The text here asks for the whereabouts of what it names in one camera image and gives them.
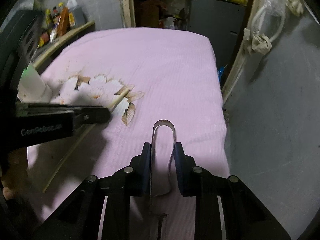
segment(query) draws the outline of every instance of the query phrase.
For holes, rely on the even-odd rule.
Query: human hand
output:
[[[3,195],[10,200],[23,191],[27,180],[27,148],[20,148],[8,154],[9,169],[2,174],[0,167],[1,183],[4,186]]]

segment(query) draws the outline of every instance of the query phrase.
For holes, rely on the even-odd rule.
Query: plastic bottle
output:
[[[82,8],[76,0],[68,0],[67,7],[69,11],[69,23],[71,28],[79,27],[85,24],[85,18]]]

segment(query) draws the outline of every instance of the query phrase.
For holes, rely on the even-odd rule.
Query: wooden stick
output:
[[[125,89],[119,97],[117,97],[115,100],[113,100],[110,105],[108,106],[108,109],[112,113],[113,110],[116,108],[116,106],[122,101],[122,99],[130,92],[130,89]],[[44,189],[42,190],[42,193],[45,193],[47,188],[49,187],[50,183],[54,179],[54,177],[57,175],[58,171],[62,167],[62,165],[66,162],[66,160],[70,157],[70,155],[73,153],[73,151],[77,148],[77,146],[80,144],[80,142],[83,140],[83,138],[92,130],[92,128],[95,126],[94,124],[91,124],[88,126],[83,133],[79,136],[79,138],[75,141],[75,143],[70,147],[70,149],[67,151],[67,153],[62,157],[62,159],[58,162],[53,174],[51,175],[50,179],[48,180],[48,183],[45,185]]]

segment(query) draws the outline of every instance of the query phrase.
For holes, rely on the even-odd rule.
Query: wooden edge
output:
[[[246,24],[247,28],[250,27],[252,19],[253,19],[254,15],[256,14],[256,12],[259,10],[263,1],[264,0],[253,0],[250,16],[249,16],[248,22]],[[246,54],[244,52],[243,46],[244,45],[243,45],[243,35],[242,35],[242,41],[241,41],[240,48],[236,54],[236,58],[234,60],[234,63],[233,63],[232,68],[230,70],[230,73],[227,77],[227,80],[224,83],[224,86],[221,90],[223,104],[225,104],[225,102],[228,100],[228,97],[230,96],[234,86],[236,85],[236,82],[238,81],[238,79],[242,73],[243,66],[246,62]]]
[[[136,21],[134,17],[133,0],[121,0],[121,8],[123,12],[124,27],[135,27]]]
[[[58,40],[49,48],[47,48],[43,53],[40,54],[40,56],[34,61],[33,67],[35,69],[38,69],[45,60],[50,57],[57,49],[59,49],[63,44],[65,44],[68,40],[70,40],[72,37],[77,35],[79,32],[83,31],[84,29],[90,27],[94,24],[94,21],[87,22],[86,24],[73,29],[71,31],[68,31],[65,35],[62,37],[59,37]]]

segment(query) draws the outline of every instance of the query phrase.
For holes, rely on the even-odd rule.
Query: pink fabric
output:
[[[125,126],[118,116],[107,125],[96,125],[63,165],[45,194],[37,193],[55,165],[70,148],[73,138],[28,148],[29,177],[35,186],[31,202],[46,219],[88,175],[112,175],[129,165],[151,142],[156,121],[175,125],[177,141],[187,155],[212,174],[227,177],[224,152],[226,125],[214,52],[209,40],[198,34],[151,28],[118,29],[90,33],[68,46],[42,74],[59,91],[60,80],[75,73],[94,77],[105,74],[135,84],[145,96],[135,102],[136,113]],[[160,127],[156,138],[154,193],[168,188],[167,163],[172,132]],[[166,239],[193,239],[195,198],[180,196],[174,164],[170,196],[156,201],[155,212],[168,213]],[[132,201],[131,239],[148,239],[148,221],[139,199]]]

